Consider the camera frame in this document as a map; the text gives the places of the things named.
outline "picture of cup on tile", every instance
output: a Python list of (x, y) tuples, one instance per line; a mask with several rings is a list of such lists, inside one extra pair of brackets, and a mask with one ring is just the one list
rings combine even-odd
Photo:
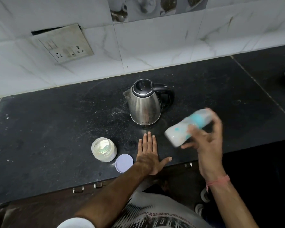
[(160, 0), (126, 0), (129, 21), (160, 16)]
[(177, 0), (160, 0), (160, 16), (174, 15)]
[(208, 0), (177, 0), (176, 14), (203, 10)]
[(128, 22), (126, 0), (108, 0), (113, 23)]

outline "bottle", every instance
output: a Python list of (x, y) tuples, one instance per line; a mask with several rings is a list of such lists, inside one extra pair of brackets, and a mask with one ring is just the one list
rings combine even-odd
[(189, 134), (188, 126), (190, 124), (195, 125), (197, 128), (202, 129), (204, 126), (212, 121), (212, 113), (208, 109), (200, 109), (195, 111), (189, 117), (184, 118), (181, 122), (174, 126), (171, 126), (165, 131), (165, 136), (169, 141), (178, 147), (182, 145), (188, 138), (191, 137)]
[(115, 144), (108, 138), (97, 138), (93, 142), (91, 150), (94, 157), (102, 162), (112, 161), (117, 154)]

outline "kettle lid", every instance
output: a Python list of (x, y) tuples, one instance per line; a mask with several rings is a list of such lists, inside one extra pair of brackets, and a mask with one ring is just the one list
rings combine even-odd
[(145, 98), (153, 94), (152, 81), (148, 79), (140, 79), (132, 86), (133, 94)]

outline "shoe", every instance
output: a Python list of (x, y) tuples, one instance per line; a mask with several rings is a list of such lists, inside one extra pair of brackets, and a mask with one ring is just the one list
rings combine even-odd
[(201, 213), (202, 213), (203, 208), (204, 208), (204, 205), (199, 203), (199, 204), (195, 205), (194, 211), (195, 211), (198, 215), (201, 216)]
[(208, 192), (207, 192), (206, 188), (204, 188), (204, 189), (201, 191), (201, 199), (202, 199), (203, 202), (205, 202), (205, 203), (209, 203), (209, 202), (210, 202), (210, 199), (208, 198)]

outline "electrical outlet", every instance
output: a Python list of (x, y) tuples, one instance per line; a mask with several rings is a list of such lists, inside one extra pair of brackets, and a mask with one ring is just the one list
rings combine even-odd
[(93, 55), (78, 24), (38, 34), (39, 41), (58, 63)]

